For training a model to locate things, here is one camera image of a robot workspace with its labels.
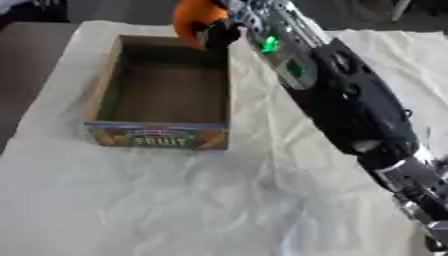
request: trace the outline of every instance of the fruit box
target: fruit box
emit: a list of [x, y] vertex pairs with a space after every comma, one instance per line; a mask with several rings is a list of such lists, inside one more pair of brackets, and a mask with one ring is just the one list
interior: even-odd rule
[[90, 95], [84, 124], [98, 144], [226, 149], [228, 52], [175, 38], [119, 36]]

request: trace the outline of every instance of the orange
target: orange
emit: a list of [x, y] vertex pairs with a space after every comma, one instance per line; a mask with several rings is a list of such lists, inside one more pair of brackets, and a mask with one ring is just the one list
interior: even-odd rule
[[182, 0], [174, 10], [173, 24], [179, 38], [188, 45], [205, 49], [196, 38], [195, 23], [209, 25], [216, 20], [227, 18], [227, 11], [211, 0]]

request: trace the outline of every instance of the table surface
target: table surface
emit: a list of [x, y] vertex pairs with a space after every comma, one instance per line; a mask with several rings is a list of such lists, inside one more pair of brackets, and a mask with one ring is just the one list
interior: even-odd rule
[[0, 33], [0, 153], [77, 27], [15, 23]]

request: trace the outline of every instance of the floor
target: floor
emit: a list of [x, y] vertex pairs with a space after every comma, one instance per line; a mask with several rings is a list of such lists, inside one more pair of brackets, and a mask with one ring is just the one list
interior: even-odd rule
[[[163, 25], [171, 23], [171, 12], [178, 0], [71, 0], [74, 22], [111, 20], [131, 24]], [[409, 31], [448, 31], [448, 14], [431, 17], [411, 10], [398, 23], [372, 23], [359, 20], [350, 8], [355, 0], [294, 0], [300, 9], [328, 30], [377, 29]]]

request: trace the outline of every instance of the white sheet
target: white sheet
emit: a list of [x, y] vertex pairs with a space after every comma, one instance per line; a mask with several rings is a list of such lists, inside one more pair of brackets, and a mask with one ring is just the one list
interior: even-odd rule
[[[1, 255], [426, 255], [390, 195], [323, 138], [244, 40], [231, 49], [228, 151], [89, 142], [84, 95], [122, 33], [174, 35], [109, 22], [75, 33], [1, 158]], [[448, 152], [443, 35], [340, 37], [414, 110], [422, 140]]]

